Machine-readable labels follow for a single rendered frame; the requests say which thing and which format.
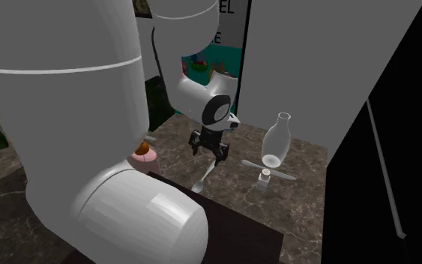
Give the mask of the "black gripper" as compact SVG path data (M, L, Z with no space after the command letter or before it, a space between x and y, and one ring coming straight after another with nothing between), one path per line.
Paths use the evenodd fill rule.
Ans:
M212 150L216 159L214 165L217 166L219 162L225 161L229 153L229 144L221 143L222 131L215 131L202 126L201 131L194 130L189 139L189 145L193 150L193 155L196 155L198 148L204 146Z

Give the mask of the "silver spoon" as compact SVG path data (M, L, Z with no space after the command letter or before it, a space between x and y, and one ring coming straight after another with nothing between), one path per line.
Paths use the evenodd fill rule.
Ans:
M191 188L192 192L199 194L202 189L204 188L204 181L206 177L209 175L209 173L215 168L215 162L213 161L210 166L207 168L205 174L203 177L201 177L200 180L198 180Z

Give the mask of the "pink bowl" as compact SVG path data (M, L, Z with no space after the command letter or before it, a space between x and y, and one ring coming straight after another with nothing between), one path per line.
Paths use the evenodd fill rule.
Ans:
M161 173L159 159L154 148L150 148L144 155L137 155L136 153L133 153L127 158L127 161L135 170L138 170L141 173Z

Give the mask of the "small glass salt shaker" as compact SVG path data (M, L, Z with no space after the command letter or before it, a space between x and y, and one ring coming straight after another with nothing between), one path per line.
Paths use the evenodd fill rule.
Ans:
M268 184L271 179L271 172L269 169L262 169L259 174L258 181L256 183L256 187L263 192L266 192L268 189Z

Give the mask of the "orange fruit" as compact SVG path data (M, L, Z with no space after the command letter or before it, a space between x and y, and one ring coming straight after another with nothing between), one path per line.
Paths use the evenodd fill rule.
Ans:
M135 155L145 155L149 152L149 145L146 141L142 141L140 146L135 150Z

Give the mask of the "dark green block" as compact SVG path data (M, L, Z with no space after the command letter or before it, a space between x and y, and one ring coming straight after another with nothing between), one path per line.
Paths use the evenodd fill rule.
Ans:
M149 131L153 132L175 114L170 106L166 88L160 76L155 76L145 82L148 102Z

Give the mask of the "clear glass bottle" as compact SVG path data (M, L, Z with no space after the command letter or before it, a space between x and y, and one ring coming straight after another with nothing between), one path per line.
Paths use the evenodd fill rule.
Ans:
M291 143L291 133L288 123L291 116L287 112L280 112L276 123L266 133L261 158L264 165L278 168L284 161Z

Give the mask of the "grey table knife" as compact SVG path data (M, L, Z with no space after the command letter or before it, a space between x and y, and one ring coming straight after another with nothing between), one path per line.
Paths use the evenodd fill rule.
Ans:
M278 171L275 171L273 169L269 169L267 167L257 165L255 163L248 161L248 160L242 160L241 163L243 165L247 166L247 167L255 167L255 168L258 168L258 169L262 169L262 171L265 174L267 174L268 176L277 176L277 177L280 177L280 178L283 178L283 179L288 179L288 180L296 180L297 179L296 177L294 177L292 175L287 175L285 173L278 172Z

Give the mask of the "dark robot stand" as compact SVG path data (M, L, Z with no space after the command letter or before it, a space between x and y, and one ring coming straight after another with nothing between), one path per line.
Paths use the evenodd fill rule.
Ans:
M94 264L278 264L283 235L154 172L117 172L71 244Z

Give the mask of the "black refrigerator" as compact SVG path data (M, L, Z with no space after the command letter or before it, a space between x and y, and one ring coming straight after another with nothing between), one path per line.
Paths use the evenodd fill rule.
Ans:
M328 165L322 264L422 264L422 5Z

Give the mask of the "colourful wall poster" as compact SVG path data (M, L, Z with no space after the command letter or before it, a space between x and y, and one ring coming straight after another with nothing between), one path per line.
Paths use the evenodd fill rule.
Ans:
M184 74L206 85L214 70L240 78L243 72L252 0L220 0L220 24L214 39L203 51L183 57Z

